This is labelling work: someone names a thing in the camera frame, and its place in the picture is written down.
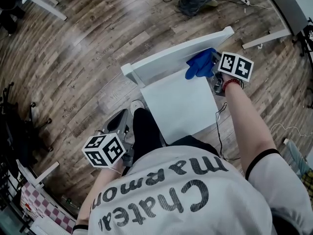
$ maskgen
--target white t-shirt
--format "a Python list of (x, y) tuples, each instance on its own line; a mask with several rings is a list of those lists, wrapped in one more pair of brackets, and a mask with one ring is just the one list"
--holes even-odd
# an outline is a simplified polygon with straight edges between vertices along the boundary
[(140, 158), (108, 184), (75, 235), (276, 234), (272, 214), (301, 234), (313, 230), (308, 193), (288, 164), (269, 154), (248, 181), (230, 163), (195, 147), (170, 146)]

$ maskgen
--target black sleeve trim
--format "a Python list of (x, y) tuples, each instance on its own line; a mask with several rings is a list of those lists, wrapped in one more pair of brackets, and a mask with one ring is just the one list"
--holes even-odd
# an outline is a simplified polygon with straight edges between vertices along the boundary
[(255, 157), (255, 159), (251, 162), (251, 164), (249, 164), (248, 169), (246, 170), (246, 179), (249, 179), (249, 175), (252, 171), (252, 169), (255, 167), (255, 165), (265, 156), (269, 155), (269, 154), (274, 154), (277, 153), (279, 154), (279, 152), (276, 149), (269, 149), (266, 151), (263, 151), (262, 153), (260, 153), (258, 156)]
[(77, 229), (88, 230), (88, 225), (75, 225), (75, 226), (73, 227), (73, 232), (74, 232), (75, 230), (77, 230)]

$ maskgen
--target red bracelet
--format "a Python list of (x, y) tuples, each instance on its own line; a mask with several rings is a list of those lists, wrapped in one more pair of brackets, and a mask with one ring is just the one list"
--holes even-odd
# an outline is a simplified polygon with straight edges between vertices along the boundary
[(237, 83), (238, 85), (240, 85), (240, 82), (237, 79), (230, 79), (228, 80), (226, 83), (224, 83), (223, 85), (223, 91), (225, 91), (227, 85), (229, 85), (230, 83)]

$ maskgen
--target white chair backrest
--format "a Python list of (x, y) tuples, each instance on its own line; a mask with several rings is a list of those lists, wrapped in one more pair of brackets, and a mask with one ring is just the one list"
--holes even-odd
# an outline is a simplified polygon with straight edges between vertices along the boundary
[(189, 59), (208, 48), (217, 48), (233, 34), (233, 29), (228, 26), (222, 31), (165, 49), (132, 65), (125, 64), (121, 69), (126, 77), (143, 88), (149, 84), (149, 80), (168, 70), (176, 72), (186, 68)]

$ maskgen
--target wooden floor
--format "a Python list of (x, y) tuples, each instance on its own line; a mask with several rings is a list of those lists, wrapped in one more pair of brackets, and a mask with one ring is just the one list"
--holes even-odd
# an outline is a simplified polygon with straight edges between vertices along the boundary
[[(41, 135), (54, 151), (38, 153), (34, 170), (39, 174), (60, 163), (46, 182), (58, 198), (65, 194), (83, 202), (98, 170), (85, 159), (82, 145), (110, 116), (142, 98), (120, 67), (226, 26), (233, 27), (235, 34), (219, 50), (254, 61), (245, 92), (269, 128), (282, 123), (297, 126), (301, 133), (312, 132), (313, 110), (306, 108), (312, 99), (306, 91), (312, 71), (307, 58), (300, 57), (298, 45), (287, 37), (266, 43), (261, 50), (241, 47), (282, 26), (273, 10), (250, 6), (245, 12), (242, 6), (219, 1), (217, 8), (189, 18), (177, 12), (178, 0), (58, 1), (58, 9), (68, 16), (65, 22), (27, 2), (18, 32), (0, 42), (0, 88), (14, 81), (10, 101), (19, 103), (22, 116), (34, 101), (37, 123), (53, 119)], [(266, 0), (250, 2), (270, 6)], [(225, 156), (237, 158), (228, 109), (222, 113), (220, 130)], [(282, 153), (286, 152), (283, 137), (294, 140), (304, 155), (313, 145), (312, 137), (300, 137), (295, 130), (276, 126), (272, 134)], [(220, 149), (215, 126), (195, 137)], [(234, 165), (240, 169), (240, 161)]]

